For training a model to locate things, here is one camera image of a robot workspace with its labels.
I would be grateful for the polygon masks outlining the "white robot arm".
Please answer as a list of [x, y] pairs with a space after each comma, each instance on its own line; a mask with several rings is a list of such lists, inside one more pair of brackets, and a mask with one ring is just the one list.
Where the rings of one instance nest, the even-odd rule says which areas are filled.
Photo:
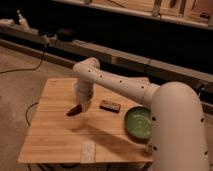
[[105, 72], [94, 57], [76, 63], [73, 73], [81, 103], [92, 98], [98, 84], [151, 111], [153, 171], [209, 171], [204, 112], [190, 86], [157, 85]]

